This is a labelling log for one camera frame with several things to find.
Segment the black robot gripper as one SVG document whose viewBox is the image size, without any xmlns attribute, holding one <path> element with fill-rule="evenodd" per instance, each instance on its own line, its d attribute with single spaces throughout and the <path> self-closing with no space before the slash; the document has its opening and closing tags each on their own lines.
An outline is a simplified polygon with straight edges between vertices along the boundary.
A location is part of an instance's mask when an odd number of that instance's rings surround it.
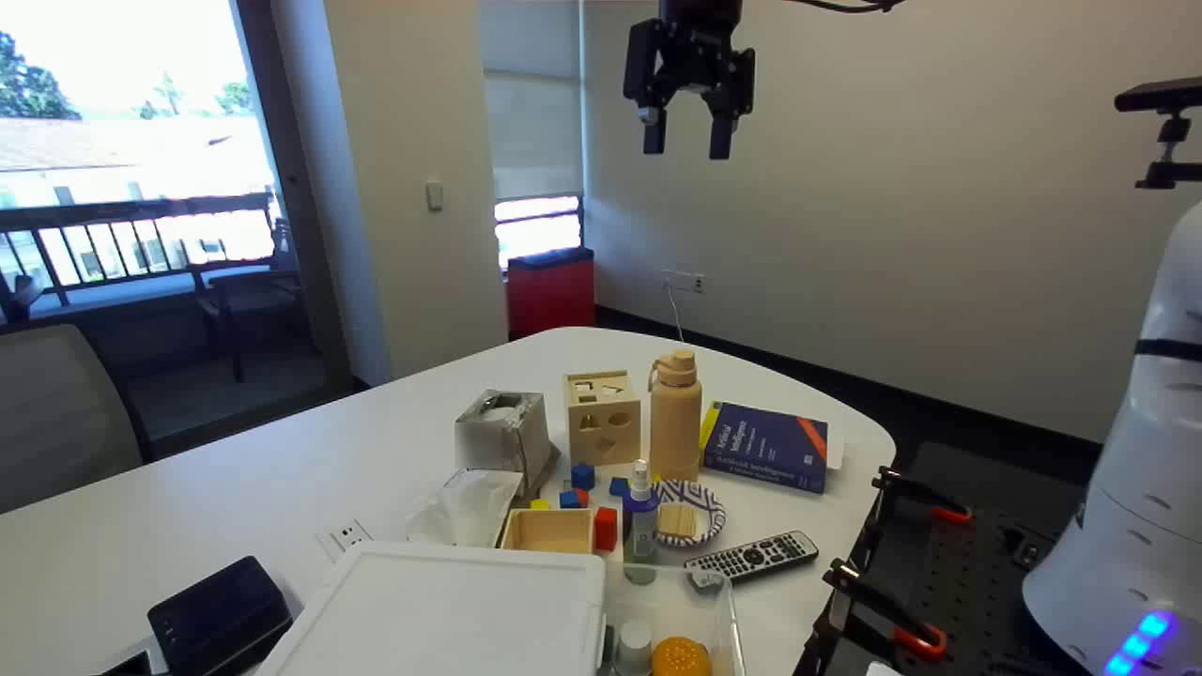
<svg viewBox="0 0 1202 676">
<path fill-rule="evenodd" d="M 754 51 L 731 45 L 745 0 L 658 0 L 626 28 L 623 96 L 644 120 L 644 155 L 666 155 L 666 103 L 694 90 L 710 120 L 710 161 L 728 161 L 735 116 L 754 102 Z"/>
</svg>

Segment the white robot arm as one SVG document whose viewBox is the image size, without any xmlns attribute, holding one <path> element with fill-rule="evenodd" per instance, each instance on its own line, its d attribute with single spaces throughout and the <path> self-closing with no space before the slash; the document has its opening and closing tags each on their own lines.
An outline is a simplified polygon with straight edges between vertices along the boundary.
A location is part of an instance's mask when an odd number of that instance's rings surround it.
<svg viewBox="0 0 1202 676">
<path fill-rule="evenodd" d="M 731 45 L 735 21 L 742 0 L 658 0 L 631 26 L 623 95 L 648 155 L 666 151 L 674 95 L 699 90 L 710 155 L 728 157 L 754 102 L 754 51 Z M 1088 676 L 1202 676 L 1202 205 L 1168 231 L 1122 404 L 1023 600 Z"/>
</svg>

